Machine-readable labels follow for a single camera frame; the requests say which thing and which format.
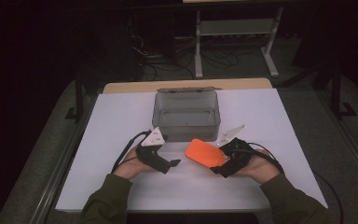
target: white tabletop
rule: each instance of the white tabletop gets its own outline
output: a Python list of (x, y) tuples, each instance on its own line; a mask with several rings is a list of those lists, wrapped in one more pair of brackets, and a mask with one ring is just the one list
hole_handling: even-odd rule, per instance
[[(246, 125), (239, 138), (268, 148), (292, 184), (327, 206), (296, 134), (274, 89), (220, 90), (223, 131)], [(56, 209), (79, 212), (99, 189), (117, 157), (137, 133), (153, 129), (155, 92), (101, 94), (76, 153)], [(189, 143), (166, 143), (158, 154), (181, 159), (166, 174), (150, 172), (135, 177), (128, 210), (142, 212), (255, 211), (269, 209), (259, 185), (249, 177), (215, 175), (186, 158)]]

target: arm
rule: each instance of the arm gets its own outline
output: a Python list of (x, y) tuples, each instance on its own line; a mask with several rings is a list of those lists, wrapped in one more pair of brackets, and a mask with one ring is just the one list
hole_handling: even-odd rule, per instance
[[(259, 152), (268, 155), (265, 150)], [(247, 175), (261, 184), (271, 206), (272, 218), (277, 224), (330, 223), (330, 216), (318, 201), (295, 189), (289, 180), (268, 161), (253, 156), (237, 175)]]
[[(124, 161), (135, 157), (133, 148)], [(132, 186), (130, 179), (149, 170), (153, 169), (138, 159), (119, 165), (111, 175), (106, 176), (101, 188), (89, 196), (80, 215), (80, 223), (125, 223), (127, 200)]]

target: plastic bin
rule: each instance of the plastic bin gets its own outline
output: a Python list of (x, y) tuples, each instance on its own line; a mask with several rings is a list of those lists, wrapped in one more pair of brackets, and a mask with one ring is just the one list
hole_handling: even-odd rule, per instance
[(168, 135), (167, 142), (190, 142), (194, 138), (213, 142), (220, 126), (217, 93), (200, 89), (159, 91), (152, 123)]

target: sleeve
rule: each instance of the sleeve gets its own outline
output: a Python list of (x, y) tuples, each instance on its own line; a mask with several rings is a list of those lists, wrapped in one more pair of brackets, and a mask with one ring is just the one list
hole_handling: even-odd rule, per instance
[(107, 175), (101, 188), (89, 196), (80, 215), (80, 223), (125, 223), (131, 186), (128, 179)]
[(330, 223), (327, 209), (301, 190), (295, 189), (284, 175), (275, 176), (260, 188), (268, 198), (274, 223)]

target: orange foam piece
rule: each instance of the orange foam piece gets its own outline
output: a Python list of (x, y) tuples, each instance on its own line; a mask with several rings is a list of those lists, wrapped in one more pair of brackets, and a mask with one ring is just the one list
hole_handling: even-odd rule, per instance
[(221, 166), (225, 163), (223, 151), (197, 138), (193, 139), (188, 146), (186, 156), (193, 161), (199, 162), (209, 168)]

